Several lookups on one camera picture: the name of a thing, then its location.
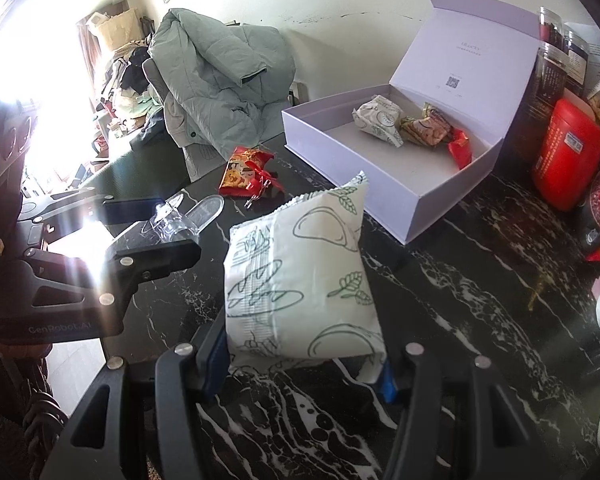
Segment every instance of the gray puffer jacket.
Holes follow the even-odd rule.
[[[187,115],[179,133],[170,131],[179,146],[209,143],[228,159],[238,145],[250,148],[282,133],[296,64],[277,29],[226,26],[170,9],[149,54],[175,101],[166,103],[165,114]]]

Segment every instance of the white floor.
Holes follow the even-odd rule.
[[[46,358],[49,384],[60,408],[71,415],[105,363],[99,339],[56,343]]]

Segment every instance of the white snack package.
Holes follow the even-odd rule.
[[[224,260],[230,371],[364,356],[358,380],[378,379],[386,350],[358,250],[367,187],[360,173],[231,229]]]
[[[402,109],[386,97],[375,96],[358,110],[353,110],[353,122],[363,132],[373,135],[400,148],[404,144],[398,131]]]

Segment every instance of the marble tabletop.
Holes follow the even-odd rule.
[[[103,339],[108,356],[138,362],[189,340],[222,308],[230,227],[291,196],[333,187],[285,149],[284,135],[265,147],[275,154],[267,170],[278,172],[286,194],[249,210],[244,199],[227,199],[202,233],[200,261],[140,286],[124,332]],[[223,171],[187,187],[179,209],[217,193]],[[412,341],[442,356],[487,355],[560,471],[582,470],[597,454],[600,330],[590,288],[600,272],[526,178],[506,174],[494,171],[407,246],[365,214],[362,259],[390,355]],[[127,232],[120,247],[139,231]],[[399,416],[337,360],[227,378],[215,401],[197,409],[218,479],[381,478]],[[451,428],[453,419],[445,408],[441,424]],[[451,460],[446,444],[438,450],[439,478]]]

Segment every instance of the lavender box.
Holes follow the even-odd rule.
[[[341,186],[369,178],[366,211],[405,244],[438,220],[489,172],[533,70],[538,18],[497,0],[431,0],[389,84],[344,92],[282,112],[286,146]],[[437,106],[470,137],[474,158],[458,171],[445,146],[400,148],[359,130],[351,112],[381,94],[420,117]]]

